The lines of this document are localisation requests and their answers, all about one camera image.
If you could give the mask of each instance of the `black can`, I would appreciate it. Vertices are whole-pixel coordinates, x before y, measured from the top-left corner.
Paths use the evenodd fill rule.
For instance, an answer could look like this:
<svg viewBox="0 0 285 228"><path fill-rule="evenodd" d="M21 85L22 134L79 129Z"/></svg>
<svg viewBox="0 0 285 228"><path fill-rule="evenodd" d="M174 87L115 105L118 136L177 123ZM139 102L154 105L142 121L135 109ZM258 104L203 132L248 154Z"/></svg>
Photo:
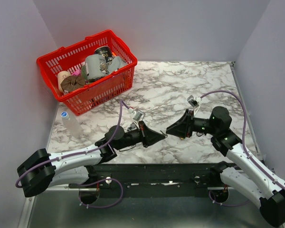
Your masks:
<svg viewBox="0 0 285 228"><path fill-rule="evenodd" d="M95 50L94 54L99 54L105 57L106 65L110 65L113 60L113 55L108 46L102 46Z"/></svg>

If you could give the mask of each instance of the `white plastic bottle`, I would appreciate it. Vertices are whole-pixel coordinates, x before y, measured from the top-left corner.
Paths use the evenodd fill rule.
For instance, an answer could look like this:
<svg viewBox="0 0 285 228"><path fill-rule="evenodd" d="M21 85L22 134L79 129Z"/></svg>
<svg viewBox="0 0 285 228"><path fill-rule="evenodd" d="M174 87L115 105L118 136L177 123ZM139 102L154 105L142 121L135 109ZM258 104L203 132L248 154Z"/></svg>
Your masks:
<svg viewBox="0 0 285 228"><path fill-rule="evenodd" d="M64 127L70 132L73 137L78 138L83 134L83 129L73 113L69 114L67 112L62 112L61 117Z"/></svg>

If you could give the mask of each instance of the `white marble tabletop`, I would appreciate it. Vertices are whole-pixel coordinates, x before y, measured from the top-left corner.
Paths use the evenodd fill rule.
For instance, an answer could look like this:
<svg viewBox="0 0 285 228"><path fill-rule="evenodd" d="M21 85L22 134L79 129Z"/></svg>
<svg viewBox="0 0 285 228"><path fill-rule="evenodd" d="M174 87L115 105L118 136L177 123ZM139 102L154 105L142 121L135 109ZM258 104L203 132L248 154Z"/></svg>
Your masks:
<svg viewBox="0 0 285 228"><path fill-rule="evenodd" d="M67 110L61 103L49 142L48 152L65 152L94 144L104 137L108 129L117 124L119 99L129 106L145 111L144 122L152 130L165 132L190 109L187 97L224 89L238 94L233 75L226 62L138 62L135 68L133 87L110 101L95 107L77 117L84 129L80 138L70 136L62 124L60 114ZM224 106L232 117L231 129L241 138L243 111L237 100L227 94L209 95L203 99L203 106L197 117L208 118L215 106ZM125 108L121 126L126 130L131 119ZM207 163L229 162L217 152L210 142L210 135L181 140L169 135L168 138L148 148L141 144L134 149L119 152L109 163ZM257 155L249 129L246 131L246 144Z"/></svg>

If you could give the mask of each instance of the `gray wall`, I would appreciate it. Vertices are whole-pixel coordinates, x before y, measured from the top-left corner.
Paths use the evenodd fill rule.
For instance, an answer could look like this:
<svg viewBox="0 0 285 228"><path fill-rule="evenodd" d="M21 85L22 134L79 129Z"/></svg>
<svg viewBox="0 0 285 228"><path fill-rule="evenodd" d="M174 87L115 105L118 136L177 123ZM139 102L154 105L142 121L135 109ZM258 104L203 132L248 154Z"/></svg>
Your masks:
<svg viewBox="0 0 285 228"><path fill-rule="evenodd" d="M139 60L234 61L269 0L34 0L58 46L112 29Z"/></svg>
<svg viewBox="0 0 285 228"><path fill-rule="evenodd" d="M22 211L16 168L48 141L57 103L36 59L56 48L32 0L0 0L0 228Z"/></svg>
<svg viewBox="0 0 285 228"><path fill-rule="evenodd" d="M235 70L260 150L285 178L285 0L270 1Z"/></svg>

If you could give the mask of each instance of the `orange object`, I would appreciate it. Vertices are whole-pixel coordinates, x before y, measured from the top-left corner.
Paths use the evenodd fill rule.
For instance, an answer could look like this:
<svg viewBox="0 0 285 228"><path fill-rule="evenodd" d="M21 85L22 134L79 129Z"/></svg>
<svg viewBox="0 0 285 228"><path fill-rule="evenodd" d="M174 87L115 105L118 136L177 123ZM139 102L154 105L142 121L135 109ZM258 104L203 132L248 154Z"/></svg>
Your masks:
<svg viewBox="0 0 285 228"><path fill-rule="evenodd" d="M101 46L109 46L127 65L94 83L63 95L58 89L57 74L62 70L72 74L80 69L85 58ZM75 115L81 115L132 87L137 58L119 37L111 30L106 30L69 47L61 47L41 56L37 59L37 64L54 97L63 102Z"/></svg>

